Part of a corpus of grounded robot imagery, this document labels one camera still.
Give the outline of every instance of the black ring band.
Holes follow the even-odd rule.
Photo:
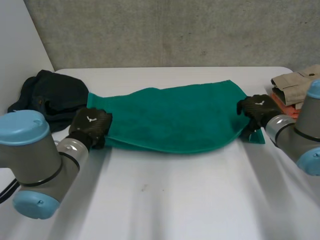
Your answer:
[[[305,138],[305,139],[308,139],[308,140],[311,140],[311,141],[315,141],[315,142],[318,142],[320,143],[320,138],[317,138],[317,137],[313,137],[313,136],[309,136],[301,131],[299,131],[298,129],[294,128],[294,132],[298,135],[300,135],[301,137]]]
[[[283,129],[286,129],[287,127],[292,126],[292,125],[294,125],[294,124],[295,124],[295,122],[291,122],[291,123],[289,123],[289,124],[287,124],[287,125],[285,125],[285,126],[283,126],[282,128],[279,129],[279,131],[276,133],[276,135],[275,135],[275,137],[274,137],[275,144],[277,144],[277,139],[278,139],[280,133],[282,132],[282,130],[283,130]]]
[[[44,180],[41,180],[41,181],[38,181],[38,182],[34,182],[34,183],[22,183],[22,182],[19,182],[21,186],[24,186],[24,187],[37,187],[37,186],[40,186],[42,184],[45,184],[49,181],[51,181],[52,179],[54,179],[56,176],[58,176],[58,174],[61,172],[62,170],[62,167],[63,167],[63,162],[62,162],[62,159],[61,159],[61,164],[60,164],[60,167],[58,168],[58,170],[53,174],[51,175],[50,177],[44,179]]]
[[[78,171],[80,171],[80,165],[79,165],[78,161],[73,156],[70,156],[69,154],[62,152],[62,151],[60,151],[59,154],[61,156],[65,156],[68,159],[70,159],[76,165],[76,167],[78,168]]]

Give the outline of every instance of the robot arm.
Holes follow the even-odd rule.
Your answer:
[[[14,208],[29,218],[50,218],[90,149],[103,148],[111,123],[111,114],[83,108],[69,135],[56,146],[39,112],[22,110],[0,117],[0,167],[10,168],[21,185],[12,200]]]
[[[315,80],[304,100],[297,121],[284,115],[268,95],[254,95],[237,105],[251,118],[243,137],[263,127],[273,143],[311,176],[320,176],[320,79]]]

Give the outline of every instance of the black cloth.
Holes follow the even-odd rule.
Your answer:
[[[7,112],[38,111],[54,133],[69,126],[77,110],[86,107],[88,94],[88,88],[81,80],[41,70],[24,82],[19,100]]]

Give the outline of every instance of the black cable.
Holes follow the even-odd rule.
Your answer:
[[[15,193],[17,188],[20,186],[19,182],[14,179],[1,193],[0,193],[0,204],[8,200]]]

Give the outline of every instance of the light blue joint cap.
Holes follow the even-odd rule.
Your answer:
[[[60,206],[53,197],[36,191],[18,191],[12,203],[20,214],[32,219],[49,219]]]
[[[296,164],[305,173],[311,176],[320,176],[320,147],[305,152]]]
[[[316,79],[311,83],[306,94],[314,99],[320,99],[320,79]]]
[[[21,110],[0,116],[0,144],[2,145],[32,144],[49,133],[49,124],[38,111]]]

